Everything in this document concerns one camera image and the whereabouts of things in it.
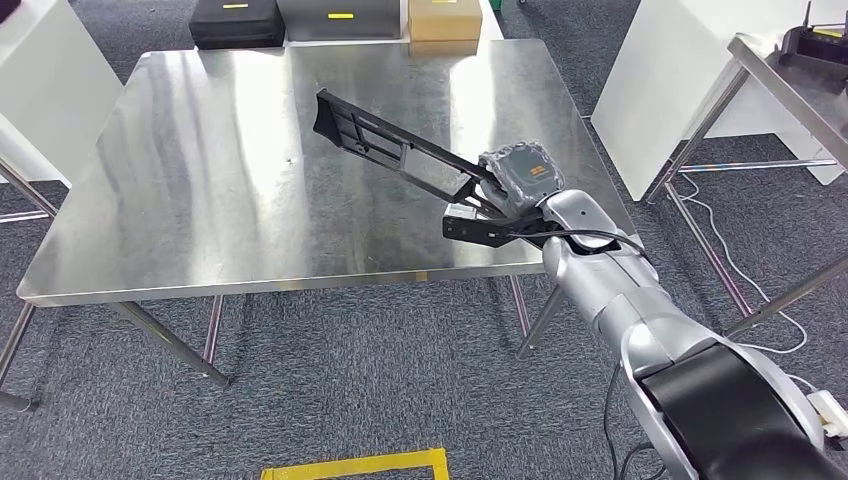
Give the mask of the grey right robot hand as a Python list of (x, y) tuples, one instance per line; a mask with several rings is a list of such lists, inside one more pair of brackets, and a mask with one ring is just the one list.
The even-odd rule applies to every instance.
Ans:
[(511, 220), (530, 215), (543, 200), (564, 188), (561, 170), (539, 143), (507, 145), (481, 153), (478, 160), (495, 177), (480, 182), (484, 196)]

